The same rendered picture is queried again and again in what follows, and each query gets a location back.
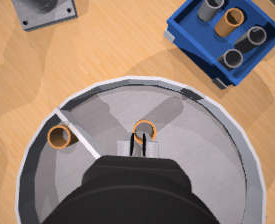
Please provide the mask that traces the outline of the blue crate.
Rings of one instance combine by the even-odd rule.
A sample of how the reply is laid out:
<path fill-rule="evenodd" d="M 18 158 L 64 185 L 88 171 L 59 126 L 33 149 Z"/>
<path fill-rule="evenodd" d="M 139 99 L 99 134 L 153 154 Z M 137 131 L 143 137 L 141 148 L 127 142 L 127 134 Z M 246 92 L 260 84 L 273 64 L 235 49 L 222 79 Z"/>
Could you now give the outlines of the blue crate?
<path fill-rule="evenodd" d="M 237 86 L 275 46 L 275 21 L 252 0 L 224 0 L 216 16 L 208 22 L 198 18 L 204 0 L 186 0 L 168 19 L 165 38 L 174 43 L 220 89 Z M 215 25 L 230 8 L 239 9 L 243 23 L 227 37 L 215 33 Z M 176 22 L 180 25 L 178 25 Z M 242 54 L 241 65 L 228 71 L 216 59 L 230 49 L 235 41 L 250 28 L 259 26 L 266 32 L 266 41 Z M 236 77 L 234 77 L 233 75 Z"/>

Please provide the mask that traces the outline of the bronze bushing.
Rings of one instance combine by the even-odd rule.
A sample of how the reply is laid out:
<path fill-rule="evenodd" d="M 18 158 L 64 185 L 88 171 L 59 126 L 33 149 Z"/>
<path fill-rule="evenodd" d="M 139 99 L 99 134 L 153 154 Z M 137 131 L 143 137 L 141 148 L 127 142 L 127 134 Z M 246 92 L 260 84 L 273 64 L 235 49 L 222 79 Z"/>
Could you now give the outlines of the bronze bushing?
<path fill-rule="evenodd" d="M 227 37 L 242 24 L 243 20 L 243 13 L 239 9 L 229 9 L 215 25 L 215 33 L 219 37 Z"/>
<path fill-rule="evenodd" d="M 63 137 L 64 129 L 68 133 L 68 141 L 66 141 Z M 55 149 L 62 149 L 79 141 L 76 135 L 66 125 L 57 125 L 51 128 L 47 139 L 49 144 Z"/>
<path fill-rule="evenodd" d="M 134 125 L 133 130 L 132 130 L 132 132 L 134 133 L 134 139 L 135 139 L 138 143 L 140 143 L 140 144 L 143 144 L 143 138 L 140 138 L 140 137 L 136 134 L 135 128 L 136 128 L 136 126 L 137 126 L 138 124 L 140 124 L 140 123 L 142 123 L 142 122 L 147 122 L 147 123 L 149 123 L 149 124 L 150 124 L 150 123 L 152 124 L 152 125 L 150 124 L 150 125 L 152 126 L 152 133 L 151 133 L 150 137 L 151 137 L 152 140 L 154 140 L 155 137 L 156 137 L 156 128 L 155 128 L 154 124 L 153 124 L 152 122 L 148 121 L 148 120 L 140 120 L 140 121 L 138 121 L 138 122 Z"/>

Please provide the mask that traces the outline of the grey metal sleeve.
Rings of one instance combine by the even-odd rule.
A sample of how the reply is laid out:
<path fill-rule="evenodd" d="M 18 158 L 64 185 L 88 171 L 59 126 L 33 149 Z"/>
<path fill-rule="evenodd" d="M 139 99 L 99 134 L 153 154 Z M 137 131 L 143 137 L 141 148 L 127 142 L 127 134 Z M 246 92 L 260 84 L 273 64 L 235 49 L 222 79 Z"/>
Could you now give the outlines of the grey metal sleeve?
<path fill-rule="evenodd" d="M 203 22 L 208 22 L 212 20 L 219 9 L 222 7 L 223 3 L 224 0 L 208 0 L 208 2 L 207 0 L 204 0 L 198 10 L 198 18 Z"/>
<path fill-rule="evenodd" d="M 250 37 L 249 37 L 250 35 Z M 251 40 L 250 40 L 251 39 Z M 245 54 L 257 46 L 264 43 L 266 40 L 266 32 L 263 28 L 255 26 L 250 28 L 242 36 L 240 36 L 234 43 L 235 49 Z"/>
<path fill-rule="evenodd" d="M 218 57 L 216 60 L 228 71 L 231 71 L 241 65 L 241 63 L 243 62 L 243 56 L 241 52 L 237 49 L 230 49 L 222 54 L 220 57 Z"/>

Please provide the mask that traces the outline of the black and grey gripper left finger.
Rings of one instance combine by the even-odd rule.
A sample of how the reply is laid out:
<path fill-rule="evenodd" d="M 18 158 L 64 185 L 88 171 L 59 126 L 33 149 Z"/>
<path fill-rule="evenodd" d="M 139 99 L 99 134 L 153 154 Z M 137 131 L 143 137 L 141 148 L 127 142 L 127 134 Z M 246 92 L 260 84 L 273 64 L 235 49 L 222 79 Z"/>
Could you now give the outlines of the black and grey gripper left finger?
<path fill-rule="evenodd" d="M 129 132 L 125 139 L 119 139 L 117 156 L 132 156 L 134 148 L 134 133 Z"/>

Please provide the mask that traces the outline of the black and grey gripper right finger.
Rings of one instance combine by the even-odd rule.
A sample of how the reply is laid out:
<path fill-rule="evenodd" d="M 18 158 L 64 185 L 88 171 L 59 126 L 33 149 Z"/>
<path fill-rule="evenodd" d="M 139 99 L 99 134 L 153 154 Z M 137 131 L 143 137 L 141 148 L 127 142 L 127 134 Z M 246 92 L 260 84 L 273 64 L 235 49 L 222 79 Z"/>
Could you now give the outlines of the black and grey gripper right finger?
<path fill-rule="evenodd" d="M 144 146 L 144 149 L 143 149 Z M 149 133 L 143 133 L 143 156 L 147 158 L 158 158 L 159 156 L 159 143 L 153 141 Z"/>

